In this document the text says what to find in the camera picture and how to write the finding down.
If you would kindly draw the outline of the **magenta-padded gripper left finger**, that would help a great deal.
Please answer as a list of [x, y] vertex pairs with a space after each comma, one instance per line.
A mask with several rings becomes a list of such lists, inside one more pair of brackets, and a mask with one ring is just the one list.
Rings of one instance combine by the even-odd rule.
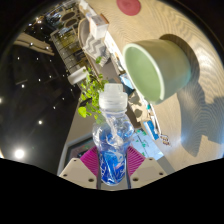
[[60, 173], [60, 177], [84, 188], [97, 189], [99, 177], [97, 148], [91, 148], [80, 158], [72, 158]]

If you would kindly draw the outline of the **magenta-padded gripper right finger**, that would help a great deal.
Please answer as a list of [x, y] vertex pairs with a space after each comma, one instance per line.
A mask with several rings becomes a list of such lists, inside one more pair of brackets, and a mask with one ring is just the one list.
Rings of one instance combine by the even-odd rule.
[[140, 188], [167, 175], [154, 158], [146, 158], [135, 148], [129, 147], [126, 155], [130, 187]]

